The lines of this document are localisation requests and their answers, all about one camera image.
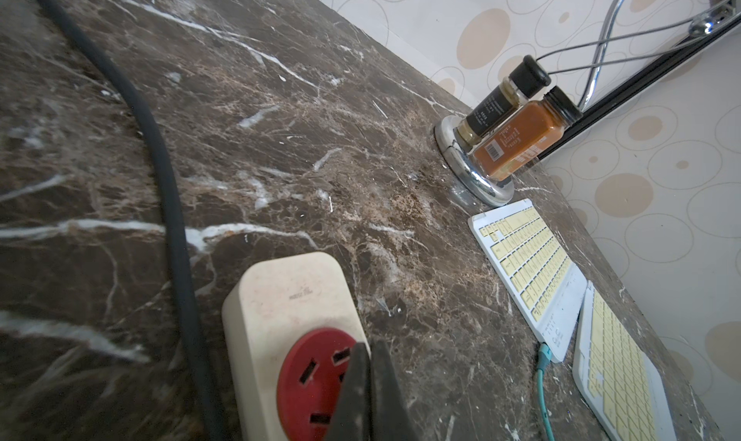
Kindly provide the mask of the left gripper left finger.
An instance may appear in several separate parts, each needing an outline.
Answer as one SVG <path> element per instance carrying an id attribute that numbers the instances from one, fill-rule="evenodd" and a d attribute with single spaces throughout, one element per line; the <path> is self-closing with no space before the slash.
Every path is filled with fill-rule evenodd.
<path id="1" fill-rule="evenodd" d="M 324 441 L 367 441 L 371 433 L 371 359 L 367 346 L 353 346 L 349 367 Z"/>

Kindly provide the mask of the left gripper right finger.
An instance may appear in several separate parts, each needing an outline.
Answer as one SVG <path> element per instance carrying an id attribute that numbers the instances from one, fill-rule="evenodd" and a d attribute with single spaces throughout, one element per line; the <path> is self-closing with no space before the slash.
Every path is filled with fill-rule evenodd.
<path id="1" fill-rule="evenodd" d="M 370 349 L 370 439 L 418 440 L 388 346 L 384 342 L 374 341 Z"/>

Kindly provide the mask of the white keyboard yellow keys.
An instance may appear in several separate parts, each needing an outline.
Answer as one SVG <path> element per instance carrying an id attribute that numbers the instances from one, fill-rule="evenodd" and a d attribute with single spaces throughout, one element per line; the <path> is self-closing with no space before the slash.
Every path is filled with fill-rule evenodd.
<path id="1" fill-rule="evenodd" d="M 473 215 L 468 225 L 536 338 L 562 362 L 588 280 L 529 199 Z"/>
<path id="2" fill-rule="evenodd" d="M 580 311 L 573 377 L 612 440 L 675 440 L 656 367 L 589 283 Z"/>

